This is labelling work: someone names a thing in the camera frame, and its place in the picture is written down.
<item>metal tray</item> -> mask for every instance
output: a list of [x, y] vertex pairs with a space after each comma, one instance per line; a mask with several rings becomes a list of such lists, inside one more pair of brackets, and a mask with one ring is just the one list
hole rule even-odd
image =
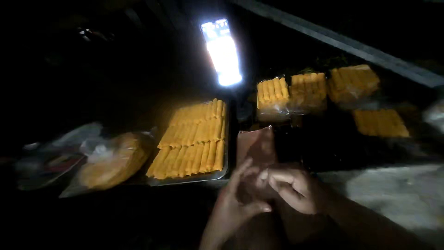
[[[225, 150], [224, 150], [224, 165], [222, 168], [222, 171], [214, 171], [211, 173], [198, 173], [191, 176], [185, 176], [185, 177], [177, 177], [177, 178], [166, 178], [163, 180], [159, 180], [153, 177], [146, 177], [146, 183], [150, 186], [164, 186], [164, 185], [174, 185], [174, 184], [182, 184], [182, 183], [191, 183], [191, 182], [199, 182], [199, 181], [210, 181], [210, 180], [218, 180], [227, 173], [228, 170], [228, 146], [229, 146], [229, 136], [230, 136], [230, 120], [231, 120], [231, 112], [228, 112], [230, 110], [229, 103], [227, 101], [224, 101], [226, 103], [226, 110], [227, 114], [225, 117]], [[148, 162], [149, 165], [151, 165], [152, 161], [154, 159], [150, 160]]]

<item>hand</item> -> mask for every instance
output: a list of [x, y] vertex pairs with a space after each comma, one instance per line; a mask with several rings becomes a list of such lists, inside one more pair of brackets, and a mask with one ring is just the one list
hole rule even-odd
[[219, 248], [253, 216], [271, 211], [270, 205], [266, 202], [256, 201], [244, 205], [236, 199], [236, 191], [241, 178], [259, 172], [259, 168], [251, 167], [252, 162], [251, 158], [247, 159], [235, 170], [227, 186], [220, 193], [203, 233], [200, 249]]
[[258, 185], [269, 184], [291, 207], [303, 214], [323, 211], [321, 189], [306, 171], [266, 169], [258, 176]]

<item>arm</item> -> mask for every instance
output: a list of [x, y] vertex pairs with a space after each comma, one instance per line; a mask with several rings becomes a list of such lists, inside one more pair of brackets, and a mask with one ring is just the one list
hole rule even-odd
[[200, 250], [220, 249], [246, 221], [257, 214], [271, 211], [270, 205], [266, 202], [256, 201], [244, 205], [236, 199], [236, 191], [242, 176], [259, 172], [258, 168], [251, 167], [252, 162], [252, 159], [248, 159], [235, 170], [227, 186], [220, 193], [203, 232]]
[[374, 211], [332, 191], [306, 171], [265, 170], [268, 183], [291, 207], [303, 214], [330, 216], [349, 237], [370, 249], [428, 249], [415, 235]]

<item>plastic bag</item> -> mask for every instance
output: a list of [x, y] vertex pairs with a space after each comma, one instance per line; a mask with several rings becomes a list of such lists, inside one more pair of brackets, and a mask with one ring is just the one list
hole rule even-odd
[[430, 106], [423, 114], [424, 121], [444, 133], [444, 99]]
[[96, 145], [60, 198], [112, 188], [135, 174], [149, 156], [141, 135], [124, 133]]
[[47, 144], [40, 145], [36, 142], [25, 145], [27, 156], [15, 164], [18, 188], [35, 190], [54, 183], [61, 176], [70, 178], [67, 173], [82, 165], [85, 160], [79, 149], [80, 145], [87, 140], [101, 140], [101, 131], [101, 124], [90, 123]]
[[328, 94], [335, 103], [349, 103], [370, 96], [379, 89], [379, 78], [368, 65], [332, 69]]
[[327, 87], [324, 73], [291, 76], [289, 109], [293, 114], [320, 112], [327, 109]]
[[260, 121], [285, 121], [290, 118], [287, 108], [288, 85], [285, 76], [264, 80], [257, 84], [257, 117]]

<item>spring roll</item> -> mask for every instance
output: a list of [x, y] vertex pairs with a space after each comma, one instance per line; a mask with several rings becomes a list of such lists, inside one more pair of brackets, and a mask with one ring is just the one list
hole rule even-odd
[[369, 132], [365, 126], [364, 118], [362, 116], [362, 111], [359, 109], [354, 110], [353, 116], [355, 118], [355, 123], [358, 131], [363, 135], [368, 135]]
[[179, 177], [184, 177], [186, 175], [186, 166], [188, 165], [192, 149], [193, 147], [188, 147], [183, 155], [182, 162], [180, 163], [178, 170]]
[[182, 145], [182, 146], [187, 145], [188, 137], [190, 136], [191, 130], [193, 129], [193, 125], [194, 125], [194, 123], [185, 125], [185, 129], [184, 129], [182, 136], [180, 138], [180, 140], [181, 140], [180, 145]]
[[208, 151], [208, 158], [206, 160], [206, 170], [212, 171], [214, 167], [214, 160], [216, 158], [216, 142], [210, 142], [210, 149]]
[[222, 117], [216, 118], [214, 120], [214, 130], [213, 130], [213, 138], [215, 141], [221, 139], [221, 131], [222, 131]]
[[263, 86], [262, 90], [264, 91], [264, 100], [268, 101], [268, 100], [270, 100], [270, 93], [268, 91], [268, 82], [263, 81], [262, 86]]
[[177, 155], [176, 160], [174, 161], [173, 167], [170, 171], [169, 177], [177, 177], [179, 176], [179, 169], [180, 165], [182, 164], [183, 157], [185, 156], [186, 150], [188, 149], [187, 146], [181, 147], [179, 154]]
[[223, 116], [223, 117], [226, 116], [226, 103], [223, 103], [222, 116]]
[[333, 79], [333, 83], [334, 83], [334, 87], [336, 90], [342, 90], [345, 89], [345, 84], [342, 80], [341, 75], [339, 74], [338, 69], [332, 69], [331, 70], [331, 75], [332, 75], [332, 79]]
[[202, 158], [200, 161], [199, 173], [206, 173], [206, 161], [210, 152], [210, 143], [205, 143], [202, 151]]
[[217, 109], [216, 109], [216, 118], [222, 116], [222, 109], [223, 109], [223, 101], [218, 100], [217, 102]]
[[285, 78], [282, 77], [281, 79], [279, 79], [279, 83], [281, 84], [282, 98], [288, 99], [290, 95], [288, 94], [288, 86], [285, 82]]
[[282, 89], [281, 89], [281, 84], [279, 83], [279, 78], [273, 79], [273, 86], [274, 86], [274, 94], [276, 95], [276, 98], [278, 100], [282, 99]]
[[165, 179], [166, 177], [172, 177], [171, 171], [174, 167], [174, 162], [177, 159], [177, 156], [179, 155], [180, 147], [172, 149], [168, 156], [165, 159], [165, 168], [163, 171], [159, 174], [160, 179]]
[[276, 100], [276, 93], [274, 92], [274, 85], [272, 80], [268, 80], [267, 86], [268, 86], [268, 94], [270, 95], [270, 100], [275, 101]]
[[225, 141], [218, 141], [216, 146], [216, 158], [214, 160], [213, 170], [222, 171], [224, 158]]
[[206, 115], [205, 115], [205, 119], [206, 119], [206, 120], [211, 119], [211, 112], [212, 112], [212, 109], [213, 109], [213, 102], [210, 101], [210, 102], [208, 102], [207, 105], [206, 105]]
[[200, 167], [200, 162], [202, 160], [202, 153], [203, 153], [204, 145], [197, 144], [197, 145], [194, 145], [194, 147], [196, 148], [196, 150], [195, 150], [196, 154], [194, 156], [193, 167], [191, 169], [191, 173], [199, 173], [199, 167]]
[[165, 161], [165, 159], [168, 156], [168, 153], [170, 151], [171, 151], [170, 147], [159, 150], [159, 152], [156, 155], [156, 158], [154, 158], [154, 160], [153, 160], [153, 163], [151, 163], [150, 168], [148, 168], [148, 171], [147, 171], [148, 177], [153, 177], [154, 172], [157, 170], [157, 168], [162, 167], [162, 164]]
[[193, 124], [192, 128], [190, 130], [190, 133], [188, 134], [188, 138], [186, 140], [186, 144], [187, 146], [191, 146], [194, 144], [195, 140], [194, 138], [196, 137], [196, 133], [197, 133], [197, 129], [199, 127], [199, 124]]
[[264, 102], [264, 90], [262, 82], [258, 83], [258, 98], [260, 102]]
[[188, 147], [188, 150], [185, 154], [186, 156], [186, 167], [185, 167], [185, 175], [191, 175], [193, 173], [193, 163], [194, 158], [196, 156], [197, 146]]
[[221, 140], [225, 140], [225, 118], [222, 119]]
[[208, 127], [206, 130], [206, 137], [205, 137], [204, 142], [214, 141], [216, 139], [213, 137], [214, 136], [214, 127], [216, 125], [215, 121], [216, 121], [216, 119], [211, 119], [208, 121]]
[[215, 98], [213, 99], [213, 103], [211, 106], [211, 117], [216, 117], [218, 113], [218, 100]]

